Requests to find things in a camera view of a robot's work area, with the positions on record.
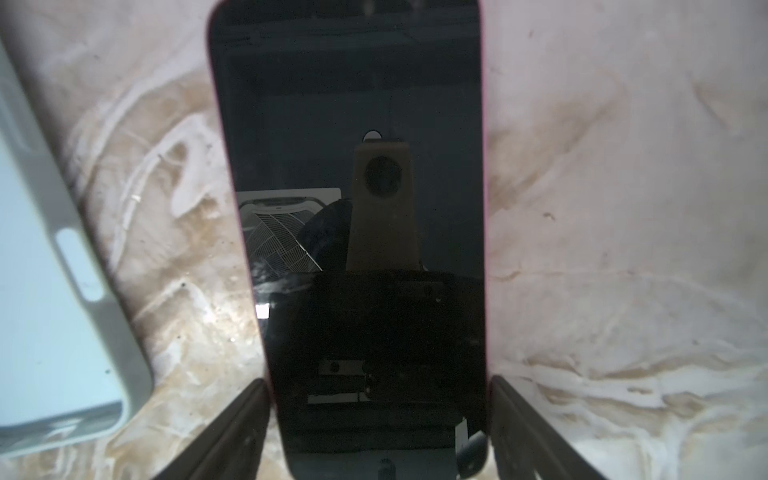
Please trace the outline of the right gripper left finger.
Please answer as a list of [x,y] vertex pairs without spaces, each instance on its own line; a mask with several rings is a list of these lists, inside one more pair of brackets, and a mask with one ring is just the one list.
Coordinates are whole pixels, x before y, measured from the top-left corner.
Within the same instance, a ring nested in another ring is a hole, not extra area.
[[250,383],[158,479],[254,479],[270,418],[265,380]]

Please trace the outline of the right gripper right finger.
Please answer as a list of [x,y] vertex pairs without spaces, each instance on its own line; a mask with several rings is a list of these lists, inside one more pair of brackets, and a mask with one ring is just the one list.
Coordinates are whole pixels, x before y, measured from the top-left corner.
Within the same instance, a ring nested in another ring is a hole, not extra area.
[[603,477],[499,375],[490,379],[490,413],[491,443],[501,479]]

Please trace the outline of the light blue phone case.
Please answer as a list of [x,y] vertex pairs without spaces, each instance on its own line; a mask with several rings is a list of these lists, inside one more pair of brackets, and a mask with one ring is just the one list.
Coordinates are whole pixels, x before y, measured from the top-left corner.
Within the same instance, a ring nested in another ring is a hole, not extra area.
[[1,59],[1,454],[122,428],[150,366],[8,56]]

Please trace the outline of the black phone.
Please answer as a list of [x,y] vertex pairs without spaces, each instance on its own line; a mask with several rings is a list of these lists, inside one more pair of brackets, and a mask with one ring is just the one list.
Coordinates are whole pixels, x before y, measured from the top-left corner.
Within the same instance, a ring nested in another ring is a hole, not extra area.
[[488,456],[475,1],[222,1],[207,45],[296,479]]

